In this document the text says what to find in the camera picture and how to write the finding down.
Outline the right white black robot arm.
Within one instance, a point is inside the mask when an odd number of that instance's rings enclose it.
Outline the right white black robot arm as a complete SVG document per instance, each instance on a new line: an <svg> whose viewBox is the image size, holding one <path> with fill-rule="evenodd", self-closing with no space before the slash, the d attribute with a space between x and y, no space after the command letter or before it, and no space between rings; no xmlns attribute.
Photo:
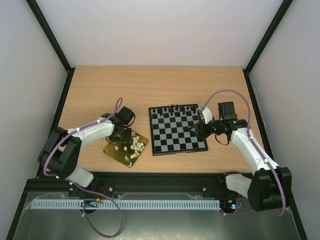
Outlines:
<svg viewBox="0 0 320 240"><path fill-rule="evenodd" d="M226 135L227 142L239 149L252 171L252 178L237 172L226 173L225 179L218 183L218 191L224 196L233 192L240 194L248 199L256 212L280 209L283 214L289 206L287 198L291 193L292 174L260 146L249 121L238 119L234 103L219 103L218 119L214 119L207 106L199 107L195 112L200 114L201 120L189 128L190 133L204 139L211 135Z"/></svg>

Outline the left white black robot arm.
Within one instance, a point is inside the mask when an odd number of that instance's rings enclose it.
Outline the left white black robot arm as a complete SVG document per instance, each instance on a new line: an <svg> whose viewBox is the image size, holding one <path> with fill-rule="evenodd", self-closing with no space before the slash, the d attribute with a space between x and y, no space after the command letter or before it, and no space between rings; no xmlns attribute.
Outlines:
<svg viewBox="0 0 320 240"><path fill-rule="evenodd" d="M135 118L134 112L124 106L81 127L56 127L49 134L38 156L43 174L88 188L95 177L78 164L81 149L101 138L118 143L129 142L132 136L130 126Z"/></svg>

